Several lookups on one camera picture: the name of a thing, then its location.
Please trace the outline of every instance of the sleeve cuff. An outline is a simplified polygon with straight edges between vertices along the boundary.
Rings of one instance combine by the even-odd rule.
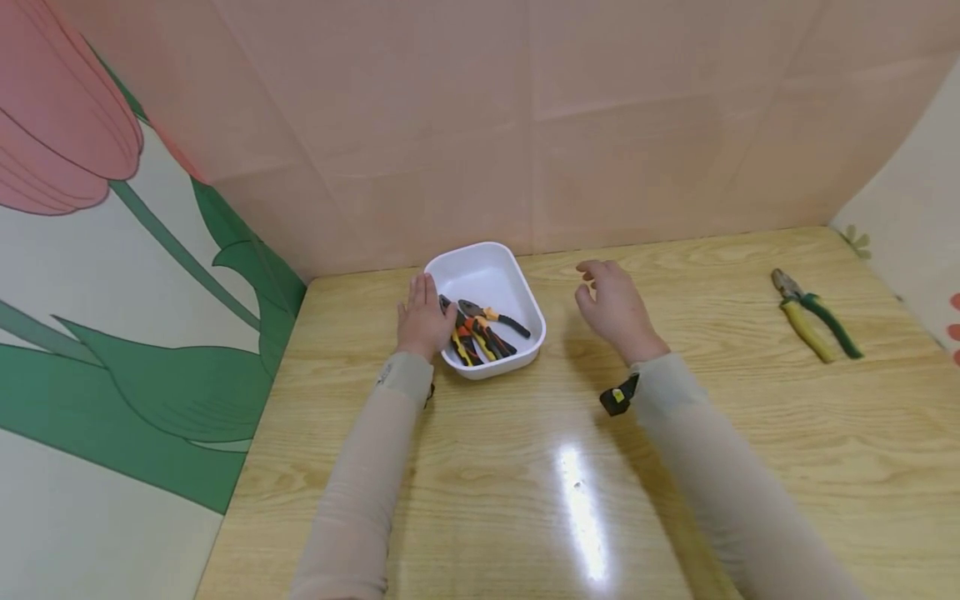
[[[639,375],[634,406],[640,424],[661,419],[681,406],[709,402],[707,390],[700,387],[684,358],[676,352],[634,363],[630,373]]]
[[[426,402],[433,382],[433,365],[419,354],[397,352],[387,359],[375,387],[400,392],[416,402]]]

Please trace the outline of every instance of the yellow-handled pliers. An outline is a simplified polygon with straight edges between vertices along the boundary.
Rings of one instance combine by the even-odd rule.
[[[824,301],[821,300],[819,296],[804,293],[803,288],[801,288],[791,276],[780,269],[774,269],[771,277],[780,295],[783,296],[780,308],[786,314],[787,321],[793,326],[797,335],[816,352],[820,360],[825,363],[832,363],[834,360],[833,351],[827,346],[827,343],[817,335],[813,327],[810,326],[810,323],[804,316],[803,308],[820,317],[821,321],[827,324],[827,327],[829,327],[833,335],[836,336],[837,342],[840,343],[840,347],[846,352],[847,356],[853,359],[863,358],[863,352],[856,346],[850,334],[847,333],[847,330],[844,329],[837,318],[833,316],[833,313],[824,305]]]

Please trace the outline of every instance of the green leaf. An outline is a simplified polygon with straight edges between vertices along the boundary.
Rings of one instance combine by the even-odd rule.
[[[106,369],[14,346],[0,345],[0,428],[221,515],[244,461],[152,427]]]
[[[237,272],[256,292],[260,306],[260,358],[264,369],[274,377],[306,287],[279,256],[259,241],[227,246],[216,255],[213,264]]]
[[[236,348],[160,348],[60,320],[86,344],[137,415],[196,442],[253,437],[271,378],[256,354]]]
[[[217,246],[226,248],[237,242],[249,242],[256,237],[244,220],[230,208],[220,192],[192,177],[190,181],[193,183],[193,195],[197,199],[197,207],[204,218],[206,229]]]
[[[262,242],[238,242],[222,249],[214,266],[229,267],[253,286],[257,294],[296,315],[306,286],[283,259]]]

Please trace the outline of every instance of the green stem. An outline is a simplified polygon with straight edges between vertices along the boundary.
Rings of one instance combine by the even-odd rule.
[[[193,276],[206,291],[209,292],[223,303],[224,306],[230,309],[230,311],[240,318],[241,321],[253,327],[257,331],[260,330],[260,321],[257,319],[252,312],[247,310],[247,307],[237,301],[233,295],[227,291],[223,285],[220,284],[220,281],[212,276],[199,262],[193,257],[186,248],[183,247],[183,244],[178,241],[174,234],[170,232],[165,225],[163,225],[160,220],[151,212],[150,208],[140,200],[140,197],[133,190],[132,187],[126,181],[117,181],[112,180],[110,182],[110,188],[120,197],[120,200],[123,201],[123,204],[127,205],[127,208],[130,209],[130,212],[133,213],[133,216],[136,217],[137,221],[140,222],[146,230],[154,236],[154,239],[166,250],[174,260],[179,262],[179,264],[186,269],[186,272]]]
[[[24,342],[43,348],[48,352],[103,367],[96,355],[82,343],[60,333],[53,327],[37,321],[30,315],[13,308],[0,300],[0,329],[4,329]]]

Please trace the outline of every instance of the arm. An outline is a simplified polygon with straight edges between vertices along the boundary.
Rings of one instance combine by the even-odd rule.
[[[456,309],[440,309],[430,276],[397,307],[396,353],[353,424],[314,516],[291,600],[379,600],[387,542],[417,417],[430,394],[430,359],[450,339]]]
[[[747,442],[709,404],[679,354],[657,335],[616,263],[578,267],[584,318],[640,375],[634,403],[664,466],[744,598],[865,598]]]

